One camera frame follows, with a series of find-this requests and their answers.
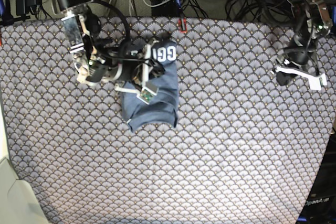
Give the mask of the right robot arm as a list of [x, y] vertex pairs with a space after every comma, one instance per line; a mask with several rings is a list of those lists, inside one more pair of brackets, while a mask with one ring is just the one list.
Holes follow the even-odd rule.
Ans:
[[[145, 102], [157, 95], [159, 89], [150, 79], [165, 70], [152, 56], [158, 44], [152, 40], [142, 49], [132, 50], [131, 30], [126, 17], [115, 6], [102, 0], [51, 0], [55, 14], [62, 13], [61, 22], [70, 43], [77, 81], [89, 86], [100, 82], [115, 82], [115, 90], [133, 93]], [[99, 38], [101, 22], [90, 4], [99, 4], [114, 11], [124, 26], [124, 39], [113, 47], [113, 39]]]

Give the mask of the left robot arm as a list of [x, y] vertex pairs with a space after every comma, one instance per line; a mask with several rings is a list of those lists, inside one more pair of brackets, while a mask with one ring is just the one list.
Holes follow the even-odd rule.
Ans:
[[277, 81], [286, 85], [297, 76], [322, 76], [318, 67], [317, 44], [331, 32], [333, 21], [325, 0], [286, 0], [293, 14], [293, 37], [278, 59]]

